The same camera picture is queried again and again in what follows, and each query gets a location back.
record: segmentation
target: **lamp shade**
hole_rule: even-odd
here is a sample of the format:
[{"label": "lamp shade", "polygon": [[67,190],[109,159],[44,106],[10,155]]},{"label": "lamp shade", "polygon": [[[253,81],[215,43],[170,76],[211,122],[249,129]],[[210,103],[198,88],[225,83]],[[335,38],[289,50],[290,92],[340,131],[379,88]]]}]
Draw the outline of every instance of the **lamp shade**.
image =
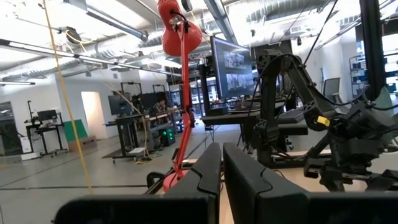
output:
[{"label": "lamp shade", "polygon": [[[177,0],[159,0],[157,3],[157,10],[163,20],[165,26],[164,34],[162,36],[163,50],[166,54],[171,56],[181,56],[181,40],[178,33],[174,30],[172,21],[177,14],[171,12],[181,13],[180,6]],[[202,33],[200,28],[191,21],[188,21],[188,33],[184,34],[184,38],[188,40],[188,52],[195,50],[202,40]]]}]

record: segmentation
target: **metal pole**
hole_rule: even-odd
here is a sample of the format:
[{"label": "metal pole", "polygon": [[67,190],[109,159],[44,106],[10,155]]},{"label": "metal pole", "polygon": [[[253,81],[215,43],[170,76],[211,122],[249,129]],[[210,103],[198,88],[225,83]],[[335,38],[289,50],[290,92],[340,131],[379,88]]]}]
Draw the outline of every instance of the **metal pole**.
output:
[{"label": "metal pole", "polygon": [[382,30],[378,0],[359,0],[363,27],[363,42],[370,84],[370,99],[375,100],[386,85]]}]

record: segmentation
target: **monitor screen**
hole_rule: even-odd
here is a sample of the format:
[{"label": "monitor screen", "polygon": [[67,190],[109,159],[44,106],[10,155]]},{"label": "monitor screen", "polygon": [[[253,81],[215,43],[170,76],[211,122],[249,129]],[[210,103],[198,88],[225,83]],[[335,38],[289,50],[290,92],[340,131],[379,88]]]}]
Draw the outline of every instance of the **monitor screen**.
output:
[{"label": "monitor screen", "polygon": [[41,120],[41,121],[56,119],[57,111],[55,111],[55,110],[39,111],[39,112],[37,112],[37,116],[39,117],[39,120]]},{"label": "monitor screen", "polygon": [[254,80],[249,49],[211,37],[218,98],[251,95]]},{"label": "monitor screen", "polygon": [[111,114],[127,114],[131,112],[131,106],[120,96],[108,96]]}]

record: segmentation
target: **monitor stand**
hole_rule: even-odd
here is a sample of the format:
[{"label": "monitor stand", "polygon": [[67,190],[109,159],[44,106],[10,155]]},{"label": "monitor stand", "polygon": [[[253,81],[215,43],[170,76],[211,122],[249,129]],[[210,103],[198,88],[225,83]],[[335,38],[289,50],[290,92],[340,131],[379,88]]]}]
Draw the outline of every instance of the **monitor stand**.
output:
[{"label": "monitor stand", "polygon": [[205,109],[206,116],[220,116],[228,114],[228,107],[210,108],[209,91],[207,89],[206,78],[210,73],[210,67],[206,65],[199,65],[200,75],[200,88],[203,95],[203,107]]}]

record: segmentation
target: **box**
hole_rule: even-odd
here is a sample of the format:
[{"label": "box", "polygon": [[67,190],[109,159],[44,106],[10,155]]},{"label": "box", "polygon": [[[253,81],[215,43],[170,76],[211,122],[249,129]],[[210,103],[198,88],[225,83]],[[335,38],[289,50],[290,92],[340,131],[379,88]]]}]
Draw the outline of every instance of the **box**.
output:
[{"label": "box", "polygon": [[[95,136],[88,136],[86,138],[79,139],[81,150],[89,149],[97,146],[97,140]],[[78,152],[76,141],[71,141],[68,143],[68,148],[70,152]]]}]

